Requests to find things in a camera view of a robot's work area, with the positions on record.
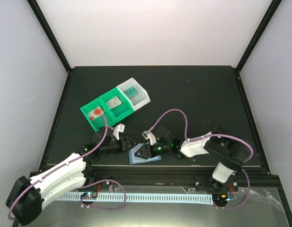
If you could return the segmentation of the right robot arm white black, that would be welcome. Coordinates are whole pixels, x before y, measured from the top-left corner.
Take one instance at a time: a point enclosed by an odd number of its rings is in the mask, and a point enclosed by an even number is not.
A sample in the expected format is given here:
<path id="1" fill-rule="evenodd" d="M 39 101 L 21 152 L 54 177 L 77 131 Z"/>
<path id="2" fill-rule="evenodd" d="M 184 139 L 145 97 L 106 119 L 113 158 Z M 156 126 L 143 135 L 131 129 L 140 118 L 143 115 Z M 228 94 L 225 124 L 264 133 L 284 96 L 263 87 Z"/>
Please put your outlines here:
<path id="1" fill-rule="evenodd" d="M 218 161 L 209 179 L 210 187 L 216 191 L 224 188 L 230 176 L 240 171 L 254 154 L 249 143 L 222 127 L 186 140 L 176 138 L 165 127 L 154 133 L 145 131 L 143 136 L 148 142 L 139 143 L 129 151 L 131 165 L 160 160 L 167 155 L 177 159 L 211 155 Z"/>

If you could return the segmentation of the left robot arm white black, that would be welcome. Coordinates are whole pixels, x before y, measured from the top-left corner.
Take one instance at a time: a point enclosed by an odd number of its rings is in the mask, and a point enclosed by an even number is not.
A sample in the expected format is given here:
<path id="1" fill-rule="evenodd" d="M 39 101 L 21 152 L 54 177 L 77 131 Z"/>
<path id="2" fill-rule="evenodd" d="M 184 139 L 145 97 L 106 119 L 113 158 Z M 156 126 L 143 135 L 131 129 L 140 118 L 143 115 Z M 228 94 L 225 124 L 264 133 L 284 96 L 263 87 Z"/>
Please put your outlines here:
<path id="1" fill-rule="evenodd" d="M 106 180 L 96 180 L 92 162 L 102 155 L 115 156 L 129 152 L 137 145 L 132 138 L 106 127 L 71 153 L 64 161 L 30 178 L 18 178 L 6 200 L 8 219 L 26 226 L 33 222 L 50 203 L 75 189 L 90 189 Z"/>

